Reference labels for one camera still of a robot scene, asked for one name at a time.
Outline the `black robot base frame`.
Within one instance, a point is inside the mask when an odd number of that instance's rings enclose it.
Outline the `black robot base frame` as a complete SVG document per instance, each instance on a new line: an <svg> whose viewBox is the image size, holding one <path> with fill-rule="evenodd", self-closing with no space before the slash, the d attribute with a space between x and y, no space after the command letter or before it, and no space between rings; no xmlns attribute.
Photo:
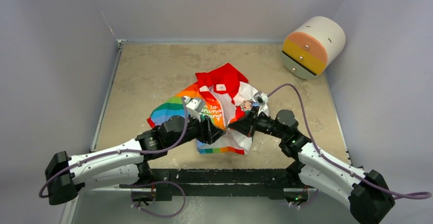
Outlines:
<svg viewBox="0 0 433 224"><path fill-rule="evenodd" d="M120 188L142 190L156 201L174 196L266 197L270 200L303 202L307 187L285 168L176 169L153 168L140 163L139 179Z"/></svg>

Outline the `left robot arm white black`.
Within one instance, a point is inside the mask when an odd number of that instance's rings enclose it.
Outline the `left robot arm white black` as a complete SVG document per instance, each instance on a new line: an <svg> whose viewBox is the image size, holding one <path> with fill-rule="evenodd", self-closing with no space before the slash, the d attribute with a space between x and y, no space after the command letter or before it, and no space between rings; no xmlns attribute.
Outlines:
<svg viewBox="0 0 433 224"><path fill-rule="evenodd" d="M213 144L225 133L209 117L196 119L176 115L107 150L75 156L69 156L66 151L55 153L44 171L46 183L39 197L47 198L53 206L64 204L89 188L88 180L100 173L163 157L169 150L194 139Z"/></svg>

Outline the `rainbow red white kids jacket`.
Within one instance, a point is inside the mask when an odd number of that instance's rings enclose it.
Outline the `rainbow red white kids jacket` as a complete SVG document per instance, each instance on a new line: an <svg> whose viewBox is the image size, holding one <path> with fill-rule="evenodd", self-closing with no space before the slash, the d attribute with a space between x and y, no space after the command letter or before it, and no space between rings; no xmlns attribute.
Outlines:
<svg viewBox="0 0 433 224"><path fill-rule="evenodd" d="M230 63L210 72L199 72L196 78L195 83L156 107L147 119L148 124L153 128L174 115L183 115L182 97L200 98L206 103L200 113L201 117L208 116L226 134L213 144L201 143L197 139L198 152L247 155L252 146L252 138L229 129L228 125L247 115L253 107L259 107L259 111L265 114L269 113L268 106L261 108L253 99L258 90Z"/></svg>

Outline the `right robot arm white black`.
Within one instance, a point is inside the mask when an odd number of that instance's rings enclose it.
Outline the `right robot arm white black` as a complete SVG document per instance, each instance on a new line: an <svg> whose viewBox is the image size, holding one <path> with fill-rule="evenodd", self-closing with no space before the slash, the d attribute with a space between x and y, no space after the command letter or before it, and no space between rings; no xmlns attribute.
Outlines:
<svg viewBox="0 0 433 224"><path fill-rule="evenodd" d="M291 110L280 110L272 119L254 107L228 127L247 137L261 132L279 138L281 151L294 159L286 169L290 185L303 183L318 189L346 206L359 223L380 223L395 206L389 193L371 186L388 190L383 176L375 170L355 168L315 147L298 125Z"/></svg>

